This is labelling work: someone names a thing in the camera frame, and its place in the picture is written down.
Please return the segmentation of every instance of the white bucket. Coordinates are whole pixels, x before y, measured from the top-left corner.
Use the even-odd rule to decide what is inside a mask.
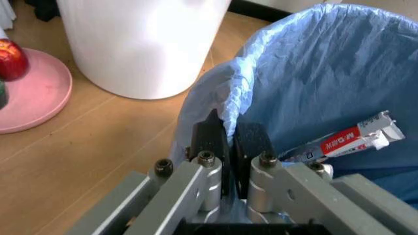
[[[186,90],[230,0],[58,0],[75,61],[96,85],[137,99]]]

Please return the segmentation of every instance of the plastic bag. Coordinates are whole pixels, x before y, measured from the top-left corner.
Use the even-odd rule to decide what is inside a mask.
[[[259,30],[208,71],[179,115],[171,158],[193,124],[217,108],[228,138],[236,119],[263,124],[278,153],[389,110],[406,139],[328,161],[361,173],[418,208],[418,24],[381,9],[320,4]]]

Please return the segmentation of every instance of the floor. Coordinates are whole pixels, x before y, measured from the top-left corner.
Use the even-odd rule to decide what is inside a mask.
[[[415,0],[345,0],[386,8],[418,19]],[[63,61],[73,76],[67,106],[47,123],[0,136],[0,234],[63,234],[128,172],[145,173],[168,155],[187,91],[139,101],[93,85],[76,67],[60,18],[35,19],[33,8],[14,1],[18,16],[10,39]],[[202,66],[202,75],[231,59],[268,22],[227,13]]]

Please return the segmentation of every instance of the pink tray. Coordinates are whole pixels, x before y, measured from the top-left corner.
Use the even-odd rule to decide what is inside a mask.
[[[0,110],[0,134],[23,131],[44,123],[67,103],[71,73],[57,58],[23,49],[29,60],[25,77],[6,82],[8,104]]]

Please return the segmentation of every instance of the red apple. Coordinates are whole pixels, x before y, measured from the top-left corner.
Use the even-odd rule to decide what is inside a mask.
[[[23,50],[9,39],[0,39],[0,78],[13,81],[24,76],[28,67]]]

